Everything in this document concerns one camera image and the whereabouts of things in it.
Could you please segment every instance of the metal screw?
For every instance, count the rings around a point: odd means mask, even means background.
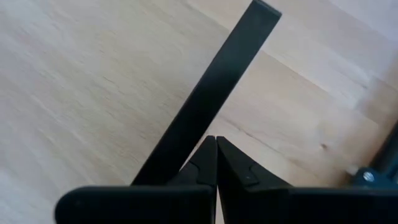
[[[374,176],[370,172],[365,172],[363,173],[363,178],[368,181],[368,182],[373,182],[374,181]]]

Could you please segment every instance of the wood grain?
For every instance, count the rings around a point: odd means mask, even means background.
[[[291,184],[344,184],[398,118],[397,5],[267,2],[282,19],[206,133]],[[249,3],[0,1],[0,223],[129,183]]]

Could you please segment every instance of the light wood surface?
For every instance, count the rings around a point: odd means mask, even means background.
[[[341,185],[398,118],[398,3],[267,2],[282,19],[207,134],[293,185]],[[0,1],[0,223],[130,183],[249,3]]]

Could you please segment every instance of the black plastic part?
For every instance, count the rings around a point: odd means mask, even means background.
[[[269,222],[283,217],[283,194],[262,193],[290,185],[224,137],[217,137],[217,143],[218,189],[225,223]]]
[[[167,185],[205,184],[216,189],[217,153],[216,138],[207,136],[191,159]]]
[[[227,224],[398,221],[396,190],[291,187],[225,138],[217,142],[218,189]]]
[[[83,187],[55,209],[61,223],[214,223],[217,143],[208,136],[167,185]]]
[[[132,220],[211,223],[213,194],[213,189],[207,185],[83,187],[60,199],[55,220],[58,224]]]
[[[162,185],[180,170],[281,14],[254,0],[167,128],[133,185]]]
[[[370,167],[393,181],[398,180],[398,124],[391,131]]]

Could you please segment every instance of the black metal bar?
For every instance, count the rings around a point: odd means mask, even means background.
[[[398,124],[373,159],[370,167],[391,180],[398,176]]]
[[[178,173],[280,16],[260,0],[249,5],[132,184],[165,184]]]

